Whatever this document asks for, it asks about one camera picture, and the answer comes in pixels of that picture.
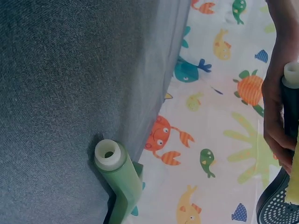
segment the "orange turtle print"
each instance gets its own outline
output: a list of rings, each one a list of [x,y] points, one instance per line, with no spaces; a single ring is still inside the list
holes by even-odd
[[[168,120],[159,115],[145,144],[145,149],[151,151],[153,155],[162,160],[163,163],[171,166],[177,166],[181,163],[175,160],[175,158],[180,156],[181,153],[177,151],[170,151],[164,153],[162,156],[157,154],[157,151],[161,150],[167,143],[171,129],[179,132],[179,138],[184,146],[189,148],[190,146],[188,141],[190,140],[194,142],[194,139],[190,134],[182,132],[176,127],[170,126]]]
[[[244,70],[239,74],[241,81],[233,79],[235,83],[238,83],[235,96],[241,98],[245,105],[251,105],[263,117],[263,108],[258,104],[262,98],[263,79],[257,76],[256,73],[257,70],[254,70],[250,75],[249,71]]]

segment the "white cylinder top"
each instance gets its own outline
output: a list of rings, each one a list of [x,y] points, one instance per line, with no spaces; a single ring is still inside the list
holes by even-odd
[[[285,65],[282,83],[291,89],[299,88],[299,63],[290,62]]]
[[[109,139],[100,141],[94,150],[96,165],[105,171],[117,169],[124,161],[124,153],[117,142]]]

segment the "green cylindrical toy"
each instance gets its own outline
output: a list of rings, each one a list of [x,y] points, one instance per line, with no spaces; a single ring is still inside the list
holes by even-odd
[[[121,224],[141,196],[143,165],[132,162],[122,144],[108,139],[95,147],[94,162],[116,194],[109,224]]]

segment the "orange crab print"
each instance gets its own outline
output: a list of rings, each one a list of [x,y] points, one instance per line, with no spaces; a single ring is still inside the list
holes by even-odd
[[[162,156],[157,154],[157,151],[161,150],[166,145],[171,129],[179,132],[179,138],[184,146],[189,148],[190,146],[188,141],[190,140],[194,142],[194,139],[190,134],[182,132],[176,127],[170,126],[168,120],[159,115],[145,144],[145,149],[151,151],[153,155],[162,160],[163,163],[171,166],[177,166],[181,163],[175,160],[175,158],[180,156],[181,153],[177,151],[170,151],[164,153]]]

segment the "yellow sponge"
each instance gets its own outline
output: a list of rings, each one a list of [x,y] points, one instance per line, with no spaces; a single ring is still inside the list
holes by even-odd
[[[285,202],[299,205],[299,131],[289,186],[286,189]]]

